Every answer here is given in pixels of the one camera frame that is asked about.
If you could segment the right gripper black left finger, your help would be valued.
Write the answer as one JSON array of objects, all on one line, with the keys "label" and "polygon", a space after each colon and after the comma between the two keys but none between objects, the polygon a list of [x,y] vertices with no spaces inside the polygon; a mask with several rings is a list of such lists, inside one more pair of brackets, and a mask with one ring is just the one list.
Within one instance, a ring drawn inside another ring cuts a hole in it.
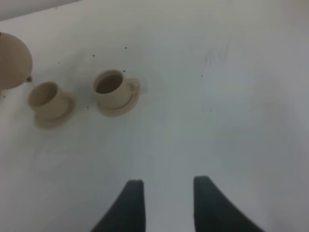
[{"label": "right gripper black left finger", "polygon": [[92,229],[93,232],[144,232],[146,231],[146,210],[144,183],[129,180],[121,193]]}]

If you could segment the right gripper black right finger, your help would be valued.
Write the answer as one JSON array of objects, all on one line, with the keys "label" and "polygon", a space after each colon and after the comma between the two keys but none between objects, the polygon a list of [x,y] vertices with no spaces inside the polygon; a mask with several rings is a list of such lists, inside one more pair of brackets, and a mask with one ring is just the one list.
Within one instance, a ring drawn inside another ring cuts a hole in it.
[{"label": "right gripper black right finger", "polygon": [[261,232],[262,229],[236,208],[207,176],[193,183],[196,232]]}]

